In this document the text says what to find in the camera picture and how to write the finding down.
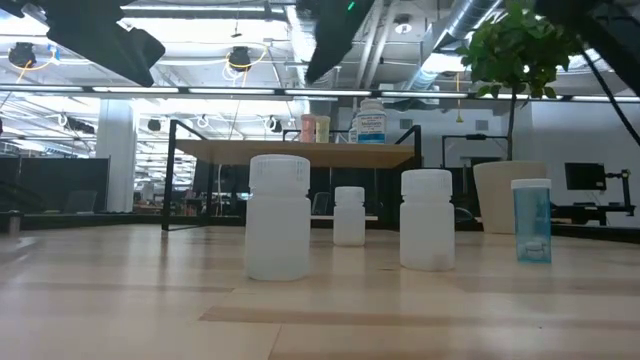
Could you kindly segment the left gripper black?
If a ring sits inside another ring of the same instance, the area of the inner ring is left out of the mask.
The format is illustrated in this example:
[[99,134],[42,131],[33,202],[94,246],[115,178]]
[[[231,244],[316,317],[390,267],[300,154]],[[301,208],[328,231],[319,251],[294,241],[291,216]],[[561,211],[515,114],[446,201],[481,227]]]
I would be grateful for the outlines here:
[[43,14],[50,40],[140,86],[153,85],[150,69],[166,48],[145,30],[115,23],[123,0],[0,0],[0,9],[19,18],[28,6]]

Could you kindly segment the pink pill vial white cap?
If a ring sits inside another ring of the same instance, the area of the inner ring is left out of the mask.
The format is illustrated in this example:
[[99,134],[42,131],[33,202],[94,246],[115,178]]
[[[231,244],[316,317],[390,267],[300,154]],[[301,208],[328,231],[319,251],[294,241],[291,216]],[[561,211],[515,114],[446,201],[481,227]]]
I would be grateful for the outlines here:
[[303,143],[314,143],[316,132],[316,116],[303,114],[301,116],[301,130],[299,139]]

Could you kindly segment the translucent white plastic bottle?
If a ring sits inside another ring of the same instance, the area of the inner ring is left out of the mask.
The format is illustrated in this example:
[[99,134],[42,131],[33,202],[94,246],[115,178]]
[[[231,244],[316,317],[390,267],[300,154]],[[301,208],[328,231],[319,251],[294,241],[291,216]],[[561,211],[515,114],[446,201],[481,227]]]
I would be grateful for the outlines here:
[[408,170],[401,175],[400,264],[428,272],[455,267],[455,208],[452,173]]
[[336,246],[361,247],[365,244],[365,189],[337,187],[333,213],[333,242]]
[[310,162],[266,154],[250,161],[244,265],[249,278],[293,281],[310,271]]

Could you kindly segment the blue pill vial white cap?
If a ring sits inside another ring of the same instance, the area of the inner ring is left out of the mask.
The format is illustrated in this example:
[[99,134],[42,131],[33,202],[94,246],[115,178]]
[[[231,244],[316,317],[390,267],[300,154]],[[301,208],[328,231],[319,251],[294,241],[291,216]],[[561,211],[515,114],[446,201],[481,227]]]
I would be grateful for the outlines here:
[[514,235],[519,262],[552,262],[551,192],[546,178],[511,182],[514,201]]

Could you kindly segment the long ceiling light strip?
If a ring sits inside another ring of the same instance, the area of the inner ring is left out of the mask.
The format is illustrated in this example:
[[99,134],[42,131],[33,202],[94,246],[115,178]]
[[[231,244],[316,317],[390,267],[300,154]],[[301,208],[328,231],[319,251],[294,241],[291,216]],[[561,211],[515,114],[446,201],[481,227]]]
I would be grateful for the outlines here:
[[415,92],[380,90],[329,90],[329,89],[283,89],[250,87],[137,87],[137,86],[72,86],[72,85],[20,85],[0,84],[0,92],[35,93],[52,96],[95,96],[123,98],[229,98],[229,99],[266,99],[285,98],[380,98],[380,99],[417,99],[417,100],[478,100],[508,101],[511,96],[499,94],[493,97],[486,94],[478,97],[475,93],[463,92]]

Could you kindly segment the white building column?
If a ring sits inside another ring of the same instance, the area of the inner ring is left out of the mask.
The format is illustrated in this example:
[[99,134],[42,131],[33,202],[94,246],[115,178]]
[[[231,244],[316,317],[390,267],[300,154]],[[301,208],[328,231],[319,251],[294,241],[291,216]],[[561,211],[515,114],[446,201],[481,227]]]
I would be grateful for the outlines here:
[[131,101],[100,101],[96,156],[109,159],[106,202],[109,212],[133,209],[138,124]]

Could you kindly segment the dark office partition panel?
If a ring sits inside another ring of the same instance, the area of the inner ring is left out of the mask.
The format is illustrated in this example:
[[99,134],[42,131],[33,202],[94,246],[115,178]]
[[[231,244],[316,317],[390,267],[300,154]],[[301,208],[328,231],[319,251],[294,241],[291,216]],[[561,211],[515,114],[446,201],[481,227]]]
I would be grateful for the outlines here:
[[0,211],[101,212],[109,170],[107,158],[0,157]]

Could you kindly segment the leafy green plant white pot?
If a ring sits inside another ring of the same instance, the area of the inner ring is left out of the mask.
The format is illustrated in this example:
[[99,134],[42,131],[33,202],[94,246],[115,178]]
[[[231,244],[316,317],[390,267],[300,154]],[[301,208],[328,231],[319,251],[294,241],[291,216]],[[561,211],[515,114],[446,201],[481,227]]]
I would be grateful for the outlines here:
[[507,158],[473,167],[486,233],[514,232],[513,180],[546,176],[542,163],[513,159],[518,97],[554,99],[551,84],[582,49],[575,34],[536,14],[529,0],[505,0],[505,10],[481,22],[470,42],[457,49],[471,81],[480,85],[475,96],[496,100],[504,95],[509,104]]

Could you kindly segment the black desk monitor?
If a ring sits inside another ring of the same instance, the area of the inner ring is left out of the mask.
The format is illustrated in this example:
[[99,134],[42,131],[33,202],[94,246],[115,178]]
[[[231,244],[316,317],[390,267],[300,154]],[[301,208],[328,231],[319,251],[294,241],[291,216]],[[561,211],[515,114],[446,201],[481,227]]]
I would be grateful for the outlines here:
[[565,177],[568,190],[606,190],[606,172],[603,164],[566,163]]

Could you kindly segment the dark background desk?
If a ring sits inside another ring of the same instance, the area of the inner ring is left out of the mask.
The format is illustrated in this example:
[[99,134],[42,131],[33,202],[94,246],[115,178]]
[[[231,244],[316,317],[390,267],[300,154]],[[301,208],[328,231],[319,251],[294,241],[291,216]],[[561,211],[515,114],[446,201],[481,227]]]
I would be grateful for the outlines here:
[[551,205],[552,219],[570,220],[575,225],[585,225],[589,221],[597,221],[601,226],[607,225],[608,213],[625,213],[633,217],[634,205]]

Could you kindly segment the wooden shelf black metal frame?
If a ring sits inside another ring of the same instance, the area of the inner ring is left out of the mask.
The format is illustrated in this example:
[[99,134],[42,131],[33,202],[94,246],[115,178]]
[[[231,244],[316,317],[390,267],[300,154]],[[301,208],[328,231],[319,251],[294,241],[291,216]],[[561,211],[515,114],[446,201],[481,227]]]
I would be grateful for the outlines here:
[[408,169],[420,169],[421,127],[412,126],[392,145],[334,144],[281,141],[210,140],[178,120],[169,126],[168,155],[165,170],[161,227],[177,231],[178,221],[171,215],[175,152],[180,150],[198,160],[215,165],[247,165],[257,155],[284,154],[303,157],[314,167],[387,169],[388,178],[375,186],[382,198],[376,202],[377,214],[367,225],[376,230],[399,228],[400,182],[396,175]]

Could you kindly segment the silver ceiling air duct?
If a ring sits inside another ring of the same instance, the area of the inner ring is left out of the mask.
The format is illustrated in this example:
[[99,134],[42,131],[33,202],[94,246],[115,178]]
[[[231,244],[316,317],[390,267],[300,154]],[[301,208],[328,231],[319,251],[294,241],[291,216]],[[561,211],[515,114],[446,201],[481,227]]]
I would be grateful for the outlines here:
[[460,59],[447,46],[463,45],[470,34],[499,7],[502,0],[455,0],[449,16],[432,23],[421,44],[421,63],[404,90],[425,91],[443,72],[460,71]]

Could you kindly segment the black tubular bracket frame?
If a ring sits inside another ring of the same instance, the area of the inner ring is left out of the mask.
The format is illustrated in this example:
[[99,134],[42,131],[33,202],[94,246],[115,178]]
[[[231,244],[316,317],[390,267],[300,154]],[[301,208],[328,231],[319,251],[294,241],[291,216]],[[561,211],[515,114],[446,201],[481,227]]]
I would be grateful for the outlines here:
[[476,134],[467,134],[467,135],[442,135],[440,137],[440,146],[441,146],[441,164],[440,167],[441,168],[446,168],[446,152],[447,152],[447,148],[446,148],[446,141],[448,139],[463,139],[466,141],[486,141],[488,139],[490,140],[504,140],[508,143],[509,138],[508,136],[493,136],[493,135],[486,135],[486,134],[480,134],[480,133],[476,133]]

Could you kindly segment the black aluminium frame strut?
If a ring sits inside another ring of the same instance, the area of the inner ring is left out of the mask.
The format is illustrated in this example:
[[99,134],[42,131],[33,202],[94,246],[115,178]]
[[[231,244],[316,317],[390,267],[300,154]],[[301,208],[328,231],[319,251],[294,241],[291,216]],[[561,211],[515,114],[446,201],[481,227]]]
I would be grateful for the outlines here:
[[11,220],[14,218],[19,220],[19,229],[21,231],[102,226],[107,222],[104,216],[95,214],[65,215],[0,212],[0,233],[9,231]]
[[554,236],[640,245],[640,228],[553,224]]

